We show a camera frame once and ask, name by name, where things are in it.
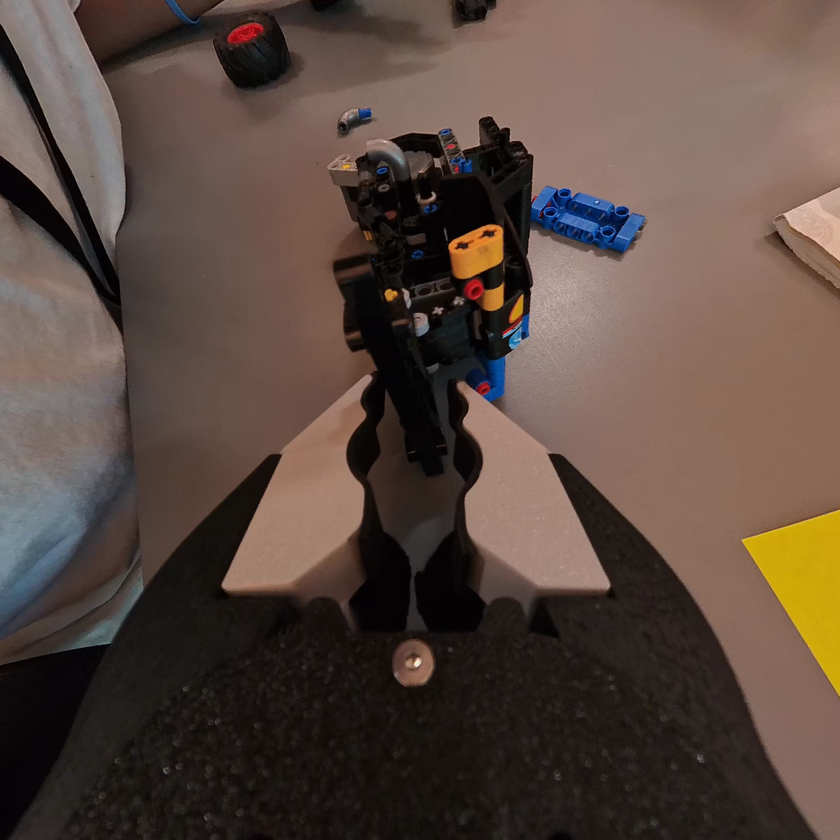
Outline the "person's white shirt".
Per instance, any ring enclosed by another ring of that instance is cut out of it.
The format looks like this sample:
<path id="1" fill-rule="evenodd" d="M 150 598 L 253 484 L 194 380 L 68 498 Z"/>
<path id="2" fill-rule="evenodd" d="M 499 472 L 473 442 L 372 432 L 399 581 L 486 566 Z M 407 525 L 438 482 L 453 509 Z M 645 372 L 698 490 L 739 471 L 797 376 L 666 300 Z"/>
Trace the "person's white shirt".
<path id="1" fill-rule="evenodd" d="M 2 2 L 109 255 L 119 117 L 78 2 Z M 1 661 L 109 643 L 142 590 L 123 338 L 78 262 L 1 208 Z"/>

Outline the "person's left forearm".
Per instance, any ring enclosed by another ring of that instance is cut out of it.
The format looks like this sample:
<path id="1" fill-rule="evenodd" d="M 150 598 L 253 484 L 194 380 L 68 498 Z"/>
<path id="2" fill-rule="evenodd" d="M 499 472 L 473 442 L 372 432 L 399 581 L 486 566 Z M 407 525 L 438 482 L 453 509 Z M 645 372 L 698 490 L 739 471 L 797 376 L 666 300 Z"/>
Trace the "person's left forearm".
<path id="1" fill-rule="evenodd" d="M 203 16 L 220 1 L 178 1 L 184 11 Z M 151 39 L 185 27 L 165 1 L 81 1 L 75 19 L 99 65 Z"/>

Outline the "yellow paper sheet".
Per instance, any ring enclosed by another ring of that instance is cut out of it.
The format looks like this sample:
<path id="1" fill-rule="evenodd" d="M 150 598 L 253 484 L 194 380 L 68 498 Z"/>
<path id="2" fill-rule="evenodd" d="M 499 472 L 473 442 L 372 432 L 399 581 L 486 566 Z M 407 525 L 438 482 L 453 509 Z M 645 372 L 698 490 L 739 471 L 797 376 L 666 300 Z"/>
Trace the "yellow paper sheet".
<path id="1" fill-rule="evenodd" d="M 839 691 L 839 511 L 742 541 Z"/>

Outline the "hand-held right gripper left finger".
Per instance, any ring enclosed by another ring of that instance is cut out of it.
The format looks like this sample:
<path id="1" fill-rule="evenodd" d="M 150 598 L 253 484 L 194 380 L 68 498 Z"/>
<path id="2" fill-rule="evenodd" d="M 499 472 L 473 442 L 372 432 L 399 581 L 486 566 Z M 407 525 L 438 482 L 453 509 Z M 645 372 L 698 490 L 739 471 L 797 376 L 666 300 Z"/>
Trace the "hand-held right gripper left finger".
<path id="1" fill-rule="evenodd" d="M 385 387 L 359 380 L 299 433 L 278 465 L 224 577 L 230 595 L 327 597 L 363 631 L 402 631 L 410 561 L 382 527 L 368 474 L 381 449 Z"/>

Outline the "blue lego plate piece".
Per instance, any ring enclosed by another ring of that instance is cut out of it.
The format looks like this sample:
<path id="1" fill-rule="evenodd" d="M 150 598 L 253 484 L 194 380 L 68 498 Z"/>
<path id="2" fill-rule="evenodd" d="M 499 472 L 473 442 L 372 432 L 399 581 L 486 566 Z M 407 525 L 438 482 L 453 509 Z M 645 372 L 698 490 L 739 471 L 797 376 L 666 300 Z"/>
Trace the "blue lego plate piece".
<path id="1" fill-rule="evenodd" d="M 533 224 L 583 245 L 626 252 L 644 229 L 645 215 L 568 188 L 544 187 L 532 199 Z"/>

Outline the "black wheel red hub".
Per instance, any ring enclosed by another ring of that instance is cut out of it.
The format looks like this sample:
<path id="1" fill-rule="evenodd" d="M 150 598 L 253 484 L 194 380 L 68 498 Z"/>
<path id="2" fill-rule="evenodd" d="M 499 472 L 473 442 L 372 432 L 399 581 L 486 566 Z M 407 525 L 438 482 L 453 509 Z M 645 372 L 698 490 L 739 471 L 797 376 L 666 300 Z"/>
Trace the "black wheel red hub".
<path id="1" fill-rule="evenodd" d="M 257 88 L 277 80 L 291 66 L 286 38 L 274 15 L 251 13 L 219 31 L 213 47 L 226 76 L 237 88 Z"/>

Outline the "black lego truck chassis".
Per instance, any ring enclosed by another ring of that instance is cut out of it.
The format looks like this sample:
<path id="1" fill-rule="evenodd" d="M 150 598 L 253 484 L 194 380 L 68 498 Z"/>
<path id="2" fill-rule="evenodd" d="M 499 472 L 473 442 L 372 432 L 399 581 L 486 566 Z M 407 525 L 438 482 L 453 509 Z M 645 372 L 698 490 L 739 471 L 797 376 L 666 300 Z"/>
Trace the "black lego truck chassis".
<path id="1" fill-rule="evenodd" d="M 368 140 L 328 165 L 367 251 L 336 259 L 343 336 L 365 351 L 400 420 L 409 460 L 444 470 L 439 365 L 476 361 L 467 383 L 493 401 L 529 336 L 532 155 L 492 117 L 464 150 L 452 129 Z"/>

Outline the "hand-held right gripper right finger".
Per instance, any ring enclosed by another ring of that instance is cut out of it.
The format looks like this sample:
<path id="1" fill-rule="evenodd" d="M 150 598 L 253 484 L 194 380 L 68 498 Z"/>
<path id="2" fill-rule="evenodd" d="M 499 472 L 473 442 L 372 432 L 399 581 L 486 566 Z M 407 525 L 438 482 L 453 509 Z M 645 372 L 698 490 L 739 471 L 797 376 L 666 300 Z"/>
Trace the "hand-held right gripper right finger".
<path id="1" fill-rule="evenodd" d="M 430 631 L 473 631 L 499 598 L 526 617 L 546 597 L 605 595 L 610 582 L 549 451 L 464 381 L 448 383 L 453 463 L 465 484 L 452 532 L 416 574 Z"/>

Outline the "lego instruction booklet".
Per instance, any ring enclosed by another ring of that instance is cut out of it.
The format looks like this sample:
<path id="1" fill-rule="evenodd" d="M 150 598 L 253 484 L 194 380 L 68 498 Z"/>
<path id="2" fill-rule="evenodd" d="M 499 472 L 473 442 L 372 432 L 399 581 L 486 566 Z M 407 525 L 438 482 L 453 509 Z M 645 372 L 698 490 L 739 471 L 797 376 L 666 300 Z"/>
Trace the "lego instruction booklet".
<path id="1" fill-rule="evenodd" d="M 839 194 L 836 188 L 777 216 L 773 223 L 789 249 L 839 288 Z"/>

